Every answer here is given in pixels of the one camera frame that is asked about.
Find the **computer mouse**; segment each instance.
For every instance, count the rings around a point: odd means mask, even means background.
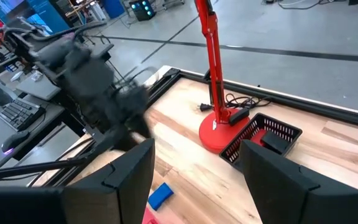
[[[30,136],[28,130],[19,131],[7,138],[1,146],[4,154],[9,154],[13,149]]]

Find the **wooden table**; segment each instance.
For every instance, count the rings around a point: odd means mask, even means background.
[[[146,85],[152,84],[170,68],[162,67]],[[150,193],[163,182],[175,193],[154,215],[164,224],[261,223],[244,176],[201,145],[198,127],[208,113],[200,112],[197,106],[208,102],[205,84],[181,79],[147,111],[156,140]],[[274,103],[252,110],[250,116],[258,112],[303,130],[287,158],[358,189],[357,126]],[[83,136],[79,142],[88,137]],[[119,151],[105,152],[73,182],[120,155]],[[48,172],[37,184],[42,184],[51,173]]]

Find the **keyboard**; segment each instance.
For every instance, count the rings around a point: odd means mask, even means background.
[[[43,107],[16,99],[0,111],[0,118],[16,131],[23,131],[44,113]]]

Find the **concrete floor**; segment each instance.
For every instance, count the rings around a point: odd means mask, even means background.
[[[299,7],[311,4],[313,0],[306,0]],[[225,45],[221,50],[225,79],[358,110],[358,58],[346,56],[358,55],[358,6],[334,2],[294,11],[260,1],[217,0],[214,10],[220,44]],[[131,76],[145,67],[162,65],[204,73],[208,56],[197,15],[194,2],[187,1],[158,12],[149,21],[125,26],[128,18],[122,16],[88,34],[111,39],[115,45],[111,61],[122,74]],[[310,57],[305,52],[321,54]],[[137,80],[142,83],[151,75],[142,73]],[[21,164],[52,161],[77,139],[65,128]]]

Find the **desk lamp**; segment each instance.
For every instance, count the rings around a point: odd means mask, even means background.
[[[213,112],[200,125],[199,136],[207,150],[218,154],[249,122],[249,111],[226,107],[219,51],[218,18],[210,0],[195,0],[195,3],[208,49],[209,72],[205,79],[209,81],[209,96],[213,104]]]

